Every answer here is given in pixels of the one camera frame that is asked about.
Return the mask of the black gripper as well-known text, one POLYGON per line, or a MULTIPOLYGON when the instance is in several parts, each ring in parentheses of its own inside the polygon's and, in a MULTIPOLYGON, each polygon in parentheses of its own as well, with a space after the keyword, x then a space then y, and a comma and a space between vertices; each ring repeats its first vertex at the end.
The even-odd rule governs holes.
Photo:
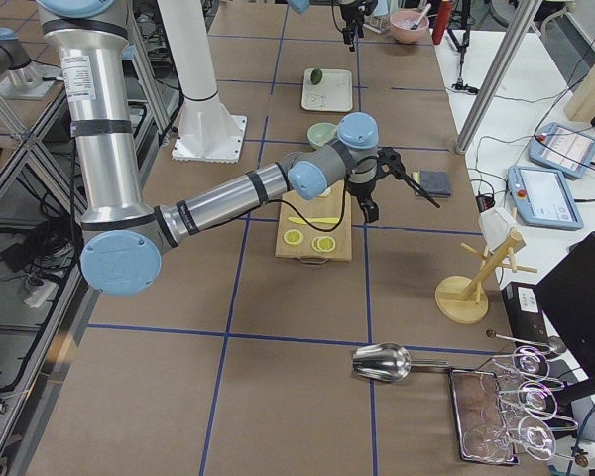
POLYGON ((361 30, 365 18, 371 16, 377 7, 377 0, 339 0, 338 6, 344 21, 342 35, 350 52, 355 52, 355 35, 352 30, 361 30))
POLYGON ((375 154, 361 159, 346 180, 347 191, 357 199, 365 223, 374 223, 380 217, 379 207, 372 193, 376 189, 377 182, 388 176, 402 180, 412 191, 435 208, 440 207, 440 204, 406 173, 401 155, 391 147, 383 147, 375 154))

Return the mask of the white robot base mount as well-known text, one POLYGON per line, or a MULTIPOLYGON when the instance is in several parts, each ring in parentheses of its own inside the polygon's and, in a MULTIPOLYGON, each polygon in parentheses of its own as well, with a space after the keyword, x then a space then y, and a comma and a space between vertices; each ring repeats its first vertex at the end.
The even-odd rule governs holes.
POLYGON ((199 1, 160 1, 159 10, 183 98, 173 158, 236 163, 247 126, 245 116, 222 103, 199 1))

